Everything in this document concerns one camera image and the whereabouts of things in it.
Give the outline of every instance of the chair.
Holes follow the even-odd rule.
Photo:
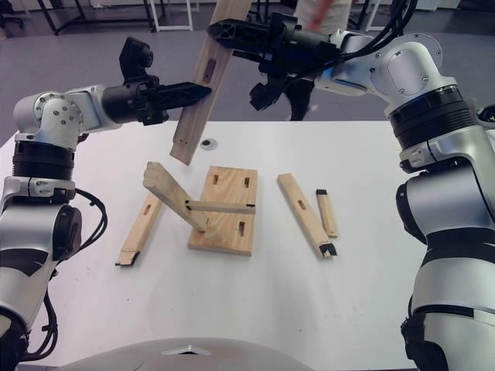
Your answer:
[[[0,0],[0,27],[4,28],[7,23],[15,23],[20,28],[24,27],[24,21],[19,17],[4,17],[5,14],[14,14],[14,9],[9,0]]]

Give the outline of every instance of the wooden board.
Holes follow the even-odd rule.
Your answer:
[[[213,203],[256,203],[258,172],[245,168],[211,166],[204,184],[201,201]],[[206,213],[209,229],[193,230],[189,248],[223,253],[251,255],[254,237],[254,215]]]
[[[292,213],[299,222],[302,232],[320,257],[336,255],[335,247],[326,235],[321,222],[308,200],[302,194],[292,174],[281,174],[277,178]]]
[[[151,231],[155,219],[162,207],[162,201],[152,193],[149,193],[142,204],[141,211],[132,225],[131,230],[124,245],[121,248],[121,253],[118,256],[115,265],[133,265],[139,253],[142,251],[149,232]]]
[[[227,18],[245,20],[250,7],[251,0],[217,0],[211,23]],[[186,165],[191,163],[200,143],[231,55],[232,50],[206,35],[193,82],[210,87],[212,91],[197,104],[183,108],[170,152],[172,157]]]
[[[143,186],[199,232],[208,229],[208,217],[201,211],[186,208],[191,199],[180,184],[158,162],[148,162]]]
[[[256,205],[252,203],[205,203],[204,201],[187,200],[186,207],[192,211],[211,211],[213,213],[256,213]]]
[[[322,218],[322,225],[326,235],[328,237],[338,237],[335,214],[326,189],[317,189],[316,199],[318,200],[319,214]]]

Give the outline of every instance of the robotic arm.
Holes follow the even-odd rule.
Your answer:
[[[408,358],[422,371],[495,369],[495,152],[486,133],[495,127],[495,115],[483,111],[486,122],[474,117],[456,81],[438,70],[439,44],[419,34],[386,43],[343,30],[321,35],[276,13],[269,26],[227,19],[208,32],[268,75],[267,84],[251,91],[258,110],[298,78],[319,89],[376,94],[388,102],[401,167],[418,173],[399,186],[398,211],[405,229],[428,246],[401,327]],[[54,316],[48,281],[60,261],[101,235],[95,232],[81,244],[81,215],[68,205],[76,192],[83,194],[71,180],[77,143],[136,119],[157,124],[168,117],[166,109],[209,93],[190,83],[160,85],[145,72],[151,61],[147,45],[128,39],[120,59],[124,85],[47,92],[15,108],[14,172],[0,202],[2,369],[45,356],[26,350],[42,302]],[[52,349],[56,326],[47,331]]]
[[[103,203],[71,180],[77,144],[89,133],[113,130],[129,121],[144,125],[168,119],[166,110],[195,104],[210,88],[194,83],[164,86],[145,68],[153,61],[149,46],[128,38],[120,55],[124,84],[45,92],[24,98],[14,109],[13,174],[5,179],[0,202],[0,354],[2,370],[19,361],[47,356],[56,343],[56,316],[47,286],[63,260],[92,244],[106,228]],[[100,208],[102,220],[81,244],[82,217],[69,206],[76,193]],[[31,326],[45,302],[50,350],[26,353]]]
[[[428,247],[401,327],[408,358],[421,371],[495,369],[495,152],[486,133],[493,115],[484,111],[480,117],[490,119],[479,121],[456,80],[439,72],[440,45],[412,34],[363,53],[373,38],[321,35],[277,13],[269,26],[226,19],[208,32],[268,75],[251,91],[258,110],[297,78],[388,102],[401,168],[419,172],[399,187],[398,211]]]

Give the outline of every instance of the screw hole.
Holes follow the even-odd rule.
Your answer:
[[[142,215],[148,215],[149,210],[150,210],[151,208],[152,208],[152,206],[151,206],[151,205],[149,205],[149,204],[148,204],[148,205],[146,205],[146,209],[145,209],[145,211],[143,212],[143,214],[142,214]]]

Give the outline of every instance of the light wood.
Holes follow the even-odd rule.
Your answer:
[[[319,214],[322,217],[322,225],[328,237],[338,237],[337,225],[335,223],[335,213],[326,189],[316,190]]]
[[[186,200],[191,199],[180,184],[158,162],[148,162],[143,186],[162,200],[170,209],[188,222],[198,233],[208,229],[205,213],[186,208]]]
[[[115,265],[127,266],[134,264],[139,253],[141,253],[145,246],[146,239],[148,238],[149,232],[152,230],[161,207],[162,201],[155,195],[149,193],[146,196],[141,211],[132,225],[124,245],[122,245],[121,253],[118,256]]]
[[[217,0],[211,23],[228,18],[245,20],[250,7],[251,0]],[[186,165],[191,163],[200,143],[231,55],[232,50],[206,35],[193,82],[210,87],[212,91],[197,104],[183,108],[170,152],[172,157]]]
[[[308,200],[302,194],[292,174],[281,174],[277,178],[278,184],[291,207],[292,213],[299,222],[302,232],[321,257],[331,257],[335,247],[326,235],[321,222],[318,220]]]
[[[206,203],[256,203],[258,172],[245,168],[212,166],[201,195]],[[189,248],[231,254],[251,255],[254,238],[254,215],[207,213],[209,229],[193,230]]]
[[[186,208],[192,211],[210,211],[212,213],[255,214],[256,206],[246,203],[206,203],[204,201],[186,201]]]

